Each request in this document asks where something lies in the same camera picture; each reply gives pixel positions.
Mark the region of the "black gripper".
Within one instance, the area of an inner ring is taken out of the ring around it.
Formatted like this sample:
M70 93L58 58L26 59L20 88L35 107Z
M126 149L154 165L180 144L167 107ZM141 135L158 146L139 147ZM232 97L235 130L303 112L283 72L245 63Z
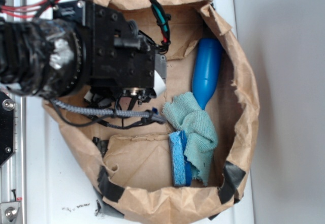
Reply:
M143 102L166 90L167 59L133 20L89 0L59 3L54 20L72 25L89 64L87 83L105 97Z

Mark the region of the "black tape-wrapped robot arm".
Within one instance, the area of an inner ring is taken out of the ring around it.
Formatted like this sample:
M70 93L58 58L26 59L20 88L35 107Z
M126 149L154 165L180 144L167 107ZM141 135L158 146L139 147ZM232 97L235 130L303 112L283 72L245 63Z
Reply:
M88 0L60 3L52 19L1 22L1 83L20 96L76 94L148 102L166 89L167 61L121 12Z

